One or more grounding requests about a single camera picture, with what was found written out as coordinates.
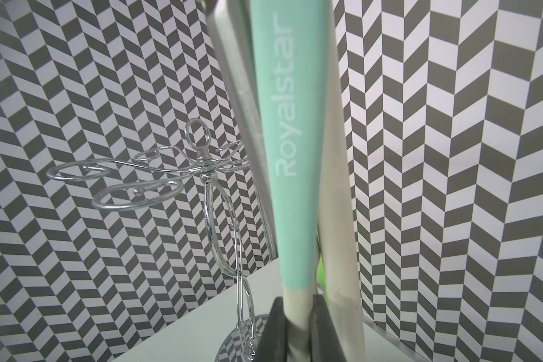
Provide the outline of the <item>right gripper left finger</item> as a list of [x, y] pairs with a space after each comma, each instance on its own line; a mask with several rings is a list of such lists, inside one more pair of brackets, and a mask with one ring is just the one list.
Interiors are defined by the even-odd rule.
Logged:
[[254, 362], [285, 362], [287, 358], [287, 319], [284, 301], [277, 297], [271, 305]]

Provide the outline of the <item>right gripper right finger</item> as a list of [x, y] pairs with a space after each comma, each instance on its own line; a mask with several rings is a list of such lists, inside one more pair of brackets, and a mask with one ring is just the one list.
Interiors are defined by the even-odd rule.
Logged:
[[313, 296], [310, 333], [312, 362], [346, 362], [327, 303], [319, 294]]

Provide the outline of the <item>cream wide turner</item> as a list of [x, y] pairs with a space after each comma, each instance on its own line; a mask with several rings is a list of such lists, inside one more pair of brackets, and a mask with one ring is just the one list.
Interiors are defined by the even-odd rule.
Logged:
[[287, 359], [311, 358], [330, 3], [254, 1], [256, 86], [287, 320]]

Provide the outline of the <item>all steel turner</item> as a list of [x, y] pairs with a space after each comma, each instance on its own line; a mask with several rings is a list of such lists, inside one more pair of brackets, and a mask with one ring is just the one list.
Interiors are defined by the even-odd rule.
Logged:
[[247, 152], [270, 257], [278, 257], [269, 189], [262, 119], [256, 91], [253, 41], [248, 1], [200, 1], [208, 35]]

